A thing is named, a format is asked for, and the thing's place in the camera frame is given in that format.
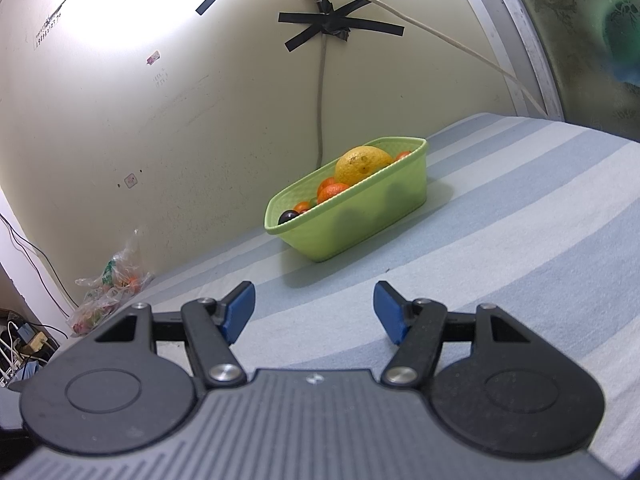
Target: wall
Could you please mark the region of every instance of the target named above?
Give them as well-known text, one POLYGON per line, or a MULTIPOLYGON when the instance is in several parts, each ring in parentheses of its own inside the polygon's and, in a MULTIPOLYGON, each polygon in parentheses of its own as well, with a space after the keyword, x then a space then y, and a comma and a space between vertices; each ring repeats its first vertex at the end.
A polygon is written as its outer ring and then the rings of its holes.
MULTIPOLYGON (((24 231, 18 224, 18 219, 9 207, 1 188, 0 214, 20 236, 24 237, 24 231)), ((29 255, 47 288, 40 282, 36 270, 23 250, 12 240, 9 229, 4 222, 0 221, 0 308, 15 310, 29 321, 51 325, 65 333, 70 333, 64 315, 58 310, 51 296, 68 314, 72 312, 71 307, 37 254, 30 250, 29 255)))
MULTIPOLYGON (((289 53, 302 27, 277 22, 312 4, 218 0, 199 16, 203 0, 66 0, 38 44, 62 1, 0 4, 0 183, 66 284, 136 227, 152 270, 182 264, 260 225, 314 168, 319 38, 289 53)), ((495 59, 466 0, 387 1, 495 59)), ((480 111, 513 114, 504 79, 421 30, 328 40, 325 160, 480 111)))

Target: dark grape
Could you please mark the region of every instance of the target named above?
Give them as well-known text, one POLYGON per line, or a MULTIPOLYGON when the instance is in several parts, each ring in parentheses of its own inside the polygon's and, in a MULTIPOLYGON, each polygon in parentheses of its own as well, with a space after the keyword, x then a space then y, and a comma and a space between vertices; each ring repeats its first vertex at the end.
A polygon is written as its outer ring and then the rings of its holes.
POLYGON ((293 209, 289 209, 280 215, 278 225, 284 224, 284 222, 288 222, 289 220, 293 220, 296 216, 300 216, 300 213, 293 211, 293 209))

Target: striped tablecloth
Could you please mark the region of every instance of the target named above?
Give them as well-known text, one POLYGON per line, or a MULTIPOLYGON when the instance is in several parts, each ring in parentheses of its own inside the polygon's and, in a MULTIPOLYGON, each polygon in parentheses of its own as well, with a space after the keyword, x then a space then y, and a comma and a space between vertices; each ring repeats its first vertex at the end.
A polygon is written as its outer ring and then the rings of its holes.
MULTIPOLYGON (((497 303, 599 380, 607 411, 592 452, 629 472, 640 460, 640 145, 491 114, 429 142, 426 204, 379 235, 315 264, 254 232, 136 299, 178 310, 251 280, 255 314, 233 346, 247 370, 375 374, 394 352, 372 309, 377 280, 450 310, 497 303)), ((447 344, 441 365, 464 352, 468 345, 447 344)), ((175 344, 159 353, 185 363, 175 344)))

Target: plastic bag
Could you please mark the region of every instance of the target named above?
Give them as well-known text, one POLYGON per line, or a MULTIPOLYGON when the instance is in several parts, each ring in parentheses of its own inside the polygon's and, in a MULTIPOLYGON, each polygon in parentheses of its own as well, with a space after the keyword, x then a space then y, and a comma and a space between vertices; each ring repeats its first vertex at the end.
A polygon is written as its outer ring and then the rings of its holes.
POLYGON ((66 320, 74 333, 85 335, 91 332, 153 279, 140 265, 138 238, 138 230, 135 230, 125 248, 113 255, 100 276, 76 280, 76 284, 88 286, 91 290, 66 320))

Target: fruit basket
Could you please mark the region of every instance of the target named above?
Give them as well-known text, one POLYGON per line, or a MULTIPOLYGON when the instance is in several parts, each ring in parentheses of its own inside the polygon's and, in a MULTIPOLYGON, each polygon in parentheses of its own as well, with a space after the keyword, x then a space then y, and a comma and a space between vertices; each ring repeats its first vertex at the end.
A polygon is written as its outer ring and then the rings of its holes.
POLYGON ((311 260, 322 262, 420 207, 427 198, 427 141, 414 137, 381 137, 365 146, 380 148, 393 158, 404 151, 412 153, 278 225, 283 211, 315 196, 319 184, 334 175, 338 159, 326 164, 271 199, 264 215, 265 230, 311 260))

